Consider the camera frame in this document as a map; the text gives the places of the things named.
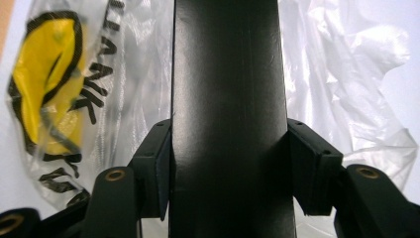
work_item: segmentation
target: plastic bag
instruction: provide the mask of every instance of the plastic bag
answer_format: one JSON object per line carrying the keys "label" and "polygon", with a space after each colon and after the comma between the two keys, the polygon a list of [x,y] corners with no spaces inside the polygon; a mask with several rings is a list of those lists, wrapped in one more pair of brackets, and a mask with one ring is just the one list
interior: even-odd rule
{"label": "plastic bag", "polygon": [[[384,75],[408,61],[402,29],[364,19],[357,1],[279,0],[288,117],[345,154],[344,166],[376,167],[400,188],[417,145],[380,92]],[[305,217],[298,237],[335,237],[332,217]]]}
{"label": "plastic bag", "polygon": [[173,1],[36,0],[9,85],[25,165],[57,209],[169,118]]}

